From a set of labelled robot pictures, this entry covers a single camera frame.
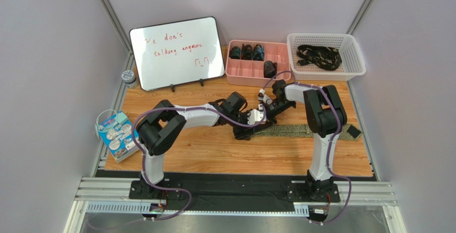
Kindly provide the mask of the green patterned tie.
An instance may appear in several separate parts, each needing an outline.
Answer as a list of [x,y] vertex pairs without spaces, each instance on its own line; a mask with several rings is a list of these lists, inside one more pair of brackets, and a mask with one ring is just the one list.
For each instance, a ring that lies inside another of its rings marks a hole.
[[[346,124],[342,127],[339,139],[358,141],[362,134],[363,132],[354,124]],[[313,133],[307,124],[273,125],[265,130],[253,133],[252,137],[312,138]]]

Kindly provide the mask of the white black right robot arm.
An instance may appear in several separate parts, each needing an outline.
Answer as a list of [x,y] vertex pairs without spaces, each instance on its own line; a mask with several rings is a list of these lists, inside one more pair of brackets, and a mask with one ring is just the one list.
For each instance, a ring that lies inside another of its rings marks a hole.
[[272,85],[272,92],[276,98],[266,106],[267,118],[271,122],[289,107],[304,104],[307,124],[314,136],[313,158],[307,173],[309,193],[330,192],[335,176],[332,168],[336,142],[347,123],[346,111],[336,87],[277,80]]

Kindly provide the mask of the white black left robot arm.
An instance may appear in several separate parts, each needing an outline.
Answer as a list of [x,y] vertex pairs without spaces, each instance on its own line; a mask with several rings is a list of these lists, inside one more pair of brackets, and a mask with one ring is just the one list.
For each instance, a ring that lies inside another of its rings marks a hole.
[[254,130],[265,125],[273,114],[271,102],[260,102],[257,108],[244,110],[246,103],[238,92],[200,106],[178,106],[163,100],[139,116],[132,126],[132,141],[142,153],[141,179],[157,187],[164,178],[164,154],[184,129],[228,124],[235,132]]

